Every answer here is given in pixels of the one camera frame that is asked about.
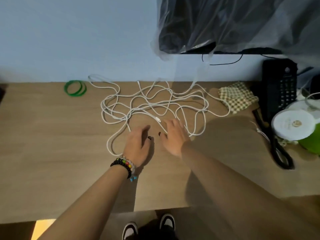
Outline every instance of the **green object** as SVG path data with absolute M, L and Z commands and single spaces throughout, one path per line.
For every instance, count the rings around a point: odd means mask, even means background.
M 68 92 L 68 87 L 73 84 L 73 83 L 79 83 L 80 84 L 80 88 L 78 89 L 78 91 L 74 92 L 74 93 L 69 93 Z M 80 81 L 80 80 L 71 80 L 71 81 L 68 81 L 65 85 L 64 85 L 64 91 L 67 95 L 71 96 L 71 97 L 79 97 L 79 96 L 82 96 L 86 93 L 87 91 L 87 86 L 86 84 L 83 82 L 83 81 Z
M 315 125 L 315 130 L 310 136 L 298 142 L 309 152 L 320 155 L 320 124 Z

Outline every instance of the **person's left hand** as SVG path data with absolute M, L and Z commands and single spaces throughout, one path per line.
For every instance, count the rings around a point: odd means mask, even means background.
M 148 137 L 150 125 L 136 127 L 129 133 L 124 147 L 123 156 L 140 167 L 146 161 L 151 145 L 151 137 Z

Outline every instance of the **wooden desk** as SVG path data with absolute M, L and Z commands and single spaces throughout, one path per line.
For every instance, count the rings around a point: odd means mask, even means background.
M 132 94 L 138 85 L 119 82 L 122 94 Z M 100 102 L 109 94 L 88 84 L 82 97 L 69 97 L 63 83 L 10 84 L 0 105 L 0 223 L 58 217 L 114 160 L 106 141 L 121 124 L 107 125 L 101 119 Z M 201 84 L 217 96 L 217 88 L 228 83 Z M 182 92 L 190 83 L 174 83 Z M 167 99 L 160 93 L 154 101 Z M 226 113 L 219 102 L 208 98 L 210 109 Z M 202 107 L 198 102 L 188 104 Z M 236 115 L 218 118 L 207 113 L 206 131 L 194 137 L 204 153 L 218 158 L 278 197 L 320 193 L 320 160 L 299 146 L 289 148 L 296 170 L 276 166 L 265 139 L 255 131 L 251 108 Z M 194 112 L 188 111 L 193 126 Z M 198 131 L 203 120 L 199 116 Z M 150 124 L 155 138 L 154 157 L 136 183 L 124 185 L 114 212 L 143 211 L 210 204 L 197 178 L 180 160 L 161 146 L 160 126 L 146 115 L 134 115 L 132 127 Z M 114 150 L 123 150 L 126 130 L 114 141 Z

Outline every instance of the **tangled cable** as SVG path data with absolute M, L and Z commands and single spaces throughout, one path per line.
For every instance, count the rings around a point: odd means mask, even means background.
M 110 152 L 111 155 L 113 156 L 120 156 L 121 154 L 115 154 L 113 153 L 113 150 L 111 148 L 111 146 L 109 145 L 110 143 L 110 140 L 113 139 L 114 137 L 116 137 L 119 133 L 122 132 L 122 130 L 125 128 L 125 126 L 128 127 L 128 130 L 131 131 L 130 129 L 130 126 L 129 126 L 129 119 L 131 118 L 132 115 L 134 114 L 144 114 L 144 115 L 148 115 L 152 118 L 154 118 L 158 124 L 161 126 L 161 128 L 167 133 L 166 129 L 161 125 L 161 120 L 154 116 L 153 114 L 149 113 L 146 111 L 146 109 L 148 108 L 151 108 L 158 116 L 164 116 L 167 111 L 170 111 L 172 112 L 172 114 L 174 115 L 175 118 L 179 119 L 180 118 L 178 117 L 177 115 L 177 112 L 181 109 L 181 112 L 183 114 L 183 118 L 184 118 L 184 124 L 185 124 L 185 127 L 186 127 L 186 130 L 189 134 L 189 136 L 198 136 L 198 135 L 201 135 L 205 129 L 206 129 L 206 115 L 205 115 L 205 112 L 209 112 L 217 117 L 225 117 L 227 116 L 229 113 L 230 113 L 230 105 L 225 101 L 225 100 L 222 100 L 220 98 L 217 98 L 217 97 L 214 97 L 212 95 L 210 95 L 203 87 L 201 87 L 199 84 L 196 84 L 196 83 L 192 83 L 192 85 L 190 86 L 189 89 L 187 89 L 185 92 L 182 92 L 182 93 L 175 93 L 173 92 L 172 89 L 170 89 L 170 86 L 169 86 L 169 83 L 166 81 L 166 84 L 168 85 L 168 87 L 164 87 L 164 86 L 161 86 L 161 85 L 157 85 L 157 81 L 154 81 L 153 84 L 151 86 L 147 86 L 145 88 L 141 88 L 141 85 L 138 81 L 138 85 L 139 85 L 139 91 L 136 92 L 135 94 L 132 94 L 132 95 L 120 95 L 120 86 L 114 82 L 111 82 L 111 81 L 108 81 L 106 78 L 104 78 L 103 76 L 101 75 L 97 75 L 97 74 L 92 74 L 92 75 L 89 75 L 88 76 L 88 80 L 89 80 L 89 83 L 96 87 L 96 88 L 108 88 L 108 89 L 113 89 L 115 91 L 114 94 L 111 94 L 111 95 L 108 95 L 105 99 L 103 99 L 101 101 L 101 117 L 102 117 L 102 120 L 106 123 L 106 124 L 109 124 L 109 125 L 113 125 L 113 124 L 118 124 L 120 122 L 125 122 L 122 127 L 116 132 L 114 133 L 106 142 L 106 147 L 108 149 L 108 151 Z M 93 84 L 93 82 L 105 82 L 105 83 L 109 83 L 109 84 L 113 84 L 115 86 L 117 86 L 118 90 L 114 87 L 100 87 L 100 86 L 96 86 Z M 202 90 L 197 90 L 197 91 L 194 91 L 194 92 L 191 92 L 190 94 L 188 94 L 190 92 L 190 90 L 194 87 L 194 86 L 198 86 L 200 87 Z M 161 89 L 159 91 L 157 91 L 153 96 L 151 97 L 148 97 L 148 94 L 150 93 L 150 91 L 154 88 L 154 87 L 160 87 Z M 170 93 L 170 99 L 169 100 L 164 100 L 164 101 L 160 101 L 160 102 L 156 102 L 156 103 L 151 103 L 149 100 L 150 99 L 153 99 L 155 96 L 157 96 L 157 94 L 161 91 L 168 91 Z M 228 106 L 228 112 L 225 114 L 225 115 L 218 115 L 218 114 L 215 114 L 213 113 L 212 111 L 208 110 L 207 108 L 209 107 L 209 102 L 207 101 L 207 99 L 205 98 L 205 95 L 204 93 L 205 92 L 207 95 L 209 95 L 211 98 L 215 99 L 215 100 L 218 100 L 218 101 L 223 101 L 225 104 L 227 104 Z M 126 98 L 132 98 L 131 101 L 130 101 L 130 106 L 126 105 L 126 104 L 123 104 L 123 103 L 120 103 L 119 102 L 119 98 L 120 97 L 126 97 Z M 203 108 L 202 109 L 197 109 L 195 107 L 192 107 L 192 106 L 188 106 L 188 105 L 180 105 L 178 104 L 177 102 L 178 101 L 183 101 L 183 100 L 186 100 L 186 99 L 190 99 L 190 98 L 200 98 L 203 100 Z M 111 105 L 108 105 L 109 101 L 116 98 L 116 102 L 111 104 Z M 132 104 L 133 104 L 133 100 L 135 98 L 143 98 L 146 103 L 144 104 L 141 104 L 139 105 L 138 107 L 133 107 Z M 169 106 L 171 104 L 175 104 L 175 105 L 178 105 L 178 108 L 176 109 L 175 112 L 173 112 Z M 124 114 L 122 112 L 119 112 L 117 110 L 115 110 L 115 107 L 116 105 L 123 105 L 125 106 L 126 108 L 129 109 L 128 113 L 127 114 Z M 158 113 L 154 108 L 156 107 L 163 107 L 165 108 L 165 112 L 160 114 Z M 195 113 L 195 116 L 194 116 L 194 129 L 193 129 L 193 132 L 190 132 L 189 129 L 188 129 L 188 125 L 187 125 L 187 119 L 186 119 L 186 116 L 185 116 L 185 113 L 183 111 L 183 108 L 187 108 L 187 109 L 192 109 L 194 111 L 196 111 Z M 197 124 L 197 114 L 198 113 L 202 113 L 203 114 L 203 119 L 204 119 L 204 126 L 203 126 L 203 130 L 200 132 L 200 133 L 196 133 L 196 124 Z M 111 116 L 113 119 L 117 120 L 115 122 L 108 122 L 105 118 L 105 114 Z

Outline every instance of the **wall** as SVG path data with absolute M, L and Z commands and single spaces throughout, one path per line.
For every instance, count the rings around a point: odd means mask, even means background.
M 0 81 L 85 80 L 91 73 L 114 81 L 192 80 L 201 55 L 162 61 L 150 47 L 156 0 L 0 0 Z M 230 63 L 239 55 L 214 55 Z M 205 81 L 252 80 L 264 57 L 211 66 Z

